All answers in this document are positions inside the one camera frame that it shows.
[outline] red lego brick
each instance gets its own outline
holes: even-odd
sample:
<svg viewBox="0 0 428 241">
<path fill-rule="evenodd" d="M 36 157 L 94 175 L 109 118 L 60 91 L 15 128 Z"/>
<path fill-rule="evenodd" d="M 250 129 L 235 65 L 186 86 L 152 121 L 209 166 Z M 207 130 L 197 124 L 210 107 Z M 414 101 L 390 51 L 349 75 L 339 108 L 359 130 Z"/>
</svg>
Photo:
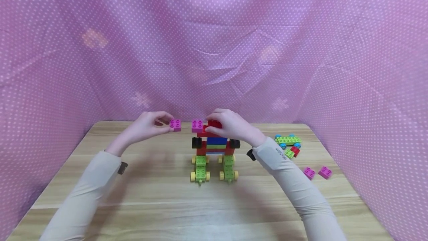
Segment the red lego brick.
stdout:
<svg viewBox="0 0 428 241">
<path fill-rule="evenodd" d="M 233 155 L 234 152 L 235 152 L 235 149 L 230 148 L 230 142 L 227 142 L 226 149 L 224 149 L 224 154 L 225 155 Z"/>
<path fill-rule="evenodd" d="M 206 154 L 207 154 L 206 148 L 196 149 L 196 155 L 206 155 Z"/>
<path fill-rule="evenodd" d="M 207 125 L 204 125 L 204 126 L 203 126 L 203 130 L 202 130 L 202 132 L 199 132 L 199 133 L 197 134 L 197 137 L 216 137 L 216 138 L 221 138 L 221 136 L 219 136 L 219 135 L 216 135 L 216 134 L 213 134 L 213 133 L 206 132 L 206 131 L 205 131 L 206 127 L 207 127 Z"/>
<path fill-rule="evenodd" d="M 300 149 L 296 146 L 293 146 L 290 150 L 292 150 L 295 153 L 295 157 L 300 153 Z"/>
<path fill-rule="evenodd" d="M 208 126 L 213 126 L 214 128 L 222 128 L 223 126 L 219 121 L 216 120 L 208 120 Z"/>
</svg>

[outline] pink lego brick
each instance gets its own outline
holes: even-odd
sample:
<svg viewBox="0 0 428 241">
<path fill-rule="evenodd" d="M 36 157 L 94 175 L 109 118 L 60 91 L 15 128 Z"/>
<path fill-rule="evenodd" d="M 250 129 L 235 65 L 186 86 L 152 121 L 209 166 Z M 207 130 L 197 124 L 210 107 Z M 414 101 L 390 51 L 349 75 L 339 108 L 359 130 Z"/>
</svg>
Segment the pink lego brick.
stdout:
<svg viewBox="0 0 428 241">
<path fill-rule="evenodd" d="M 203 131 L 203 123 L 202 120 L 192 120 L 192 132 L 193 133 L 201 133 Z"/>
<path fill-rule="evenodd" d="M 312 168 L 307 167 L 305 168 L 305 170 L 303 171 L 303 173 L 308 177 L 308 179 L 312 180 L 315 176 L 315 171 L 313 171 Z"/>
<path fill-rule="evenodd" d="M 181 131 L 181 120 L 180 119 L 173 119 L 171 122 L 169 122 L 170 128 L 173 128 L 174 131 Z"/>
<path fill-rule="evenodd" d="M 331 177 L 332 172 L 329 168 L 323 166 L 318 174 L 320 174 L 324 179 L 328 180 Z"/>
</svg>

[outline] lego duplo brick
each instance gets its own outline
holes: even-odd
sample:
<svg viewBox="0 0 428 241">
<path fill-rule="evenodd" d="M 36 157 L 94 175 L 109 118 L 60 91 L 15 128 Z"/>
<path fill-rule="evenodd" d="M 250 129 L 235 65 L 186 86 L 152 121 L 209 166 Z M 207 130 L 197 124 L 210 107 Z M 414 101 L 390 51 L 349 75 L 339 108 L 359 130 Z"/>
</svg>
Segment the lego duplo brick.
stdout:
<svg viewBox="0 0 428 241">
<path fill-rule="evenodd" d="M 203 125 L 202 126 L 202 132 L 199 132 L 199 133 L 197 133 L 197 137 L 218 137 L 218 138 L 220 138 L 221 136 L 219 136 L 219 135 L 216 135 L 216 134 L 214 134 L 214 133 L 209 133 L 209 132 L 206 132 L 205 131 L 205 129 L 207 128 L 208 126 L 207 125 Z"/>
<path fill-rule="evenodd" d="M 203 131 L 202 120 L 197 120 L 197 119 L 192 120 L 192 132 L 193 133 L 199 133 L 202 131 Z"/>
<path fill-rule="evenodd" d="M 205 156 L 196 156 L 196 165 L 197 166 L 205 166 L 207 164 L 207 160 Z"/>
<path fill-rule="evenodd" d="M 226 145 L 227 138 L 207 137 L 207 145 Z"/>
<path fill-rule="evenodd" d="M 239 149 L 240 148 L 240 141 L 238 139 L 230 139 L 229 140 L 229 147 L 233 149 Z"/>
<path fill-rule="evenodd" d="M 181 131 L 181 120 L 173 119 L 169 122 L 169 127 L 174 129 L 174 131 Z"/>
<path fill-rule="evenodd" d="M 293 145 L 297 142 L 301 142 L 302 140 L 299 137 L 290 137 L 290 136 L 285 136 L 285 137 L 278 137 L 276 138 L 276 143 L 280 144 L 280 143 L 285 143 L 286 145 Z"/>
<path fill-rule="evenodd" d="M 196 174 L 196 181 L 199 181 L 199 180 L 205 181 L 205 178 L 206 178 L 205 166 L 196 166 L 195 174 Z"/>
<path fill-rule="evenodd" d="M 202 138 L 192 137 L 192 149 L 202 148 Z"/>
<path fill-rule="evenodd" d="M 308 177 L 308 179 L 312 180 L 315 176 L 315 171 L 313 171 L 312 168 L 307 167 L 305 168 L 305 170 L 303 171 L 303 173 Z"/>
<path fill-rule="evenodd" d="M 292 150 L 295 154 L 294 157 L 297 157 L 297 155 L 300 153 L 300 149 L 296 146 L 293 146 L 290 150 Z"/>
<path fill-rule="evenodd" d="M 208 145 L 207 149 L 226 149 L 226 145 Z"/>
<path fill-rule="evenodd" d="M 208 120 L 208 126 L 213 126 L 214 128 L 222 128 L 223 126 L 219 121 L 216 120 Z"/>
<path fill-rule="evenodd" d="M 233 171 L 232 166 L 225 166 L 223 168 L 223 172 L 224 172 L 224 179 L 226 181 L 235 179 L 235 173 Z"/>
<path fill-rule="evenodd" d="M 292 158 L 293 158 L 293 156 L 294 156 L 294 152 L 293 152 L 292 150 L 290 150 L 290 149 L 285 150 L 285 151 L 284 151 L 284 154 L 285 154 L 289 159 L 292 159 Z"/>
<path fill-rule="evenodd" d="M 233 166 L 234 164 L 235 164 L 235 160 L 234 160 L 233 155 L 225 155 L 223 157 L 223 165 L 225 167 L 227 167 L 227 166 Z"/>
<path fill-rule="evenodd" d="M 328 180 L 331 177 L 332 171 L 326 166 L 323 166 L 318 174 L 320 174 L 324 179 Z"/>
</svg>

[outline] arm sleeve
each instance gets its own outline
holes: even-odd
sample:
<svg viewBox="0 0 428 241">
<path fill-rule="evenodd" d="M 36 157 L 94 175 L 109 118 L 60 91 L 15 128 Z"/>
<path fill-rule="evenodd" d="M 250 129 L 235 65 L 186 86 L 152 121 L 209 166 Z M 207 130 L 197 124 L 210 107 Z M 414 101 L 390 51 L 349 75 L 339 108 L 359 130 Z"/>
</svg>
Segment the arm sleeve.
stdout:
<svg viewBox="0 0 428 241">
<path fill-rule="evenodd" d="M 302 218 L 309 241 L 346 241 L 329 203 L 273 139 L 268 137 L 253 148 L 253 154 L 290 199 Z"/>
<path fill-rule="evenodd" d="M 98 204 L 112 186 L 120 165 L 119 157 L 104 151 L 99 152 L 56 211 L 40 240 L 84 240 Z"/>
</svg>

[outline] pink fabric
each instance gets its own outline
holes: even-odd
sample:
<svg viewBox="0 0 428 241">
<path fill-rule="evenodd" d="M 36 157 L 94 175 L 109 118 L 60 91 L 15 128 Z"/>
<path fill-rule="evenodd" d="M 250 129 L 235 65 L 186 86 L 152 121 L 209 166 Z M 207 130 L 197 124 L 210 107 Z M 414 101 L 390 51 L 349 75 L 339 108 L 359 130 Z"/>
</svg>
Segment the pink fabric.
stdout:
<svg viewBox="0 0 428 241">
<path fill-rule="evenodd" d="M 0 0 L 0 240 L 93 123 L 217 106 L 307 123 L 428 240 L 427 35 L 428 0 Z"/>
</svg>

